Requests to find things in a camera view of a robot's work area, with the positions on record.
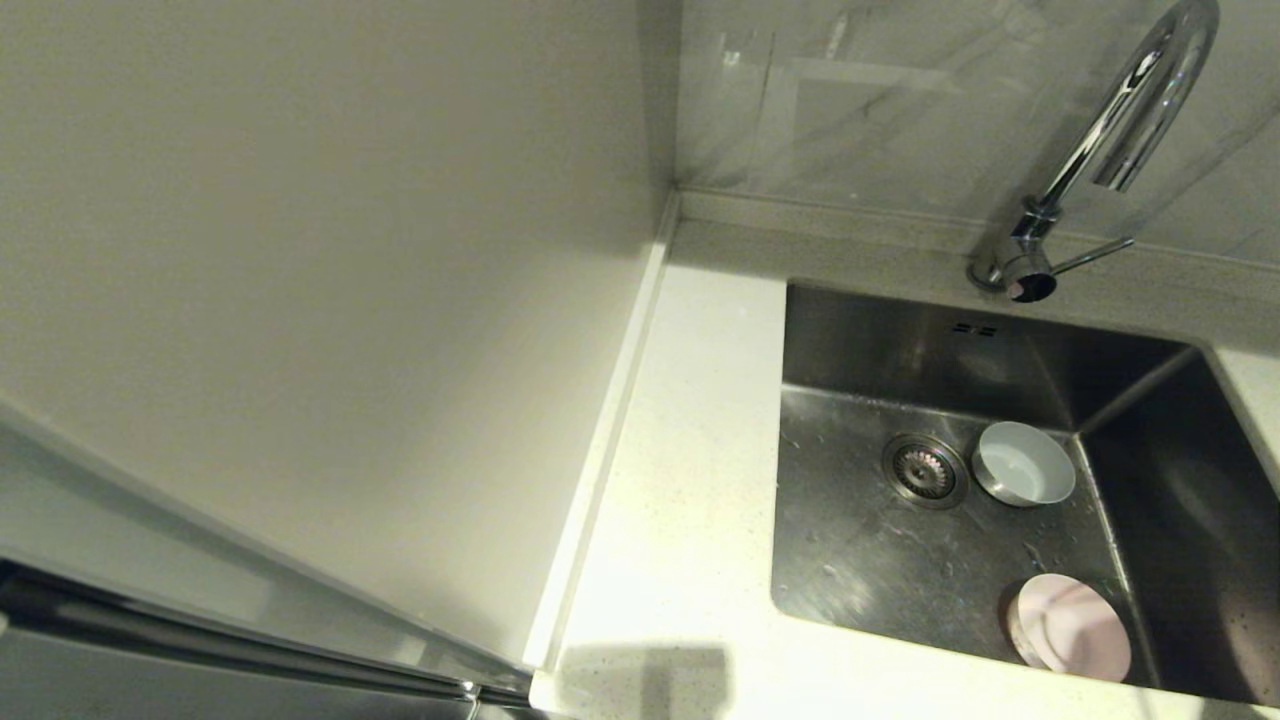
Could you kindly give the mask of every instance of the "sink basin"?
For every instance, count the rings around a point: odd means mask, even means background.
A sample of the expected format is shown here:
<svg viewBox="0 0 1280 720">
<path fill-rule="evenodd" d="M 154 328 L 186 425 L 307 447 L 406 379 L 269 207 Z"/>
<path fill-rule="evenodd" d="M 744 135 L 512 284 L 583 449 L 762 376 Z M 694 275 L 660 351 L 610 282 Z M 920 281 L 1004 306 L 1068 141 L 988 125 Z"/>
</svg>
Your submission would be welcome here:
<svg viewBox="0 0 1280 720">
<path fill-rule="evenodd" d="M 1119 611 L 1126 683 L 1280 705 L 1280 501 L 1198 348 L 794 284 L 782 380 L 782 612 L 1021 662 L 1007 602 L 1061 573 Z M 966 482 L 998 420 L 1064 443 L 1066 501 Z"/>
</svg>

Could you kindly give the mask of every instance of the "backsplash tile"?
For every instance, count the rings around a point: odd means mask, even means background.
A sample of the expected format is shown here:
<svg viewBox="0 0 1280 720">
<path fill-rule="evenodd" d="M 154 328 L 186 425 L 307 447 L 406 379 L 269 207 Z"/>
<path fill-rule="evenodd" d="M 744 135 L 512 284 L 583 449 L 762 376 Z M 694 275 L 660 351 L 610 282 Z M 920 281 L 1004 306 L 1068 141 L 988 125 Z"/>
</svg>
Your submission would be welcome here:
<svg viewBox="0 0 1280 720">
<path fill-rule="evenodd" d="M 1064 229 L 1240 259 L 1280 247 L 1280 3 L 1220 0 L 1196 91 L 1133 188 Z M 1011 222 L 1170 0 L 686 3 L 677 176 L 822 205 Z"/>
</svg>

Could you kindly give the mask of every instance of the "drain strainer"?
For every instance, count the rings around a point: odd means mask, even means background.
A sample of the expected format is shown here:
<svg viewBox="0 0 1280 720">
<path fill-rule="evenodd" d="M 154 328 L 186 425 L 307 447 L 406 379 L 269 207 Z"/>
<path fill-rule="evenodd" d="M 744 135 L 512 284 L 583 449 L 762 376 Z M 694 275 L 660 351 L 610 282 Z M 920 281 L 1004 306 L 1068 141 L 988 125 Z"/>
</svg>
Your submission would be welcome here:
<svg viewBox="0 0 1280 720">
<path fill-rule="evenodd" d="M 924 507 L 954 507 L 969 492 L 964 461 L 937 438 L 897 436 L 884 447 L 882 466 L 899 495 Z"/>
</svg>

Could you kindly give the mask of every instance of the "white bowl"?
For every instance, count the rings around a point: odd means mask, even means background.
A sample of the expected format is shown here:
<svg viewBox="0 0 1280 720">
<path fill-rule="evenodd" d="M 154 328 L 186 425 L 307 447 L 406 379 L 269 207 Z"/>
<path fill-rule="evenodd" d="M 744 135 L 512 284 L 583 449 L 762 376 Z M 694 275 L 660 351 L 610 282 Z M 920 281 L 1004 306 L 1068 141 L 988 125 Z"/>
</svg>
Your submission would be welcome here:
<svg viewBox="0 0 1280 720">
<path fill-rule="evenodd" d="M 1133 661 L 1129 633 L 1089 585 L 1047 573 L 1027 580 L 1009 603 L 1009 635 L 1032 667 L 1124 680 Z"/>
<path fill-rule="evenodd" d="M 996 500 L 1019 507 L 1061 502 L 1075 489 L 1075 465 L 1062 446 L 1021 423 L 996 423 L 982 432 L 973 474 Z"/>
</svg>

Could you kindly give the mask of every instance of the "kitchen counter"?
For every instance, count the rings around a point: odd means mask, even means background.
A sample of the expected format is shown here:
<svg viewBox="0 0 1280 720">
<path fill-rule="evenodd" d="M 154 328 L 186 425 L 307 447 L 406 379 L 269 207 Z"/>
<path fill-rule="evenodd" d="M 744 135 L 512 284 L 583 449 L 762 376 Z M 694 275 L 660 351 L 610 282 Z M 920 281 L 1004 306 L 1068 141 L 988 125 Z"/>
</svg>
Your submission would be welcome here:
<svg viewBox="0 0 1280 720">
<path fill-rule="evenodd" d="M 1133 250 L 1036 306 L 964 275 L 980 228 L 686 193 L 539 707 L 607 717 L 1280 719 L 808 623 L 769 597 L 786 283 L 1193 341 L 1275 482 L 1280 273 Z M 1080 245 L 1064 236 L 1051 251 Z"/>
</svg>

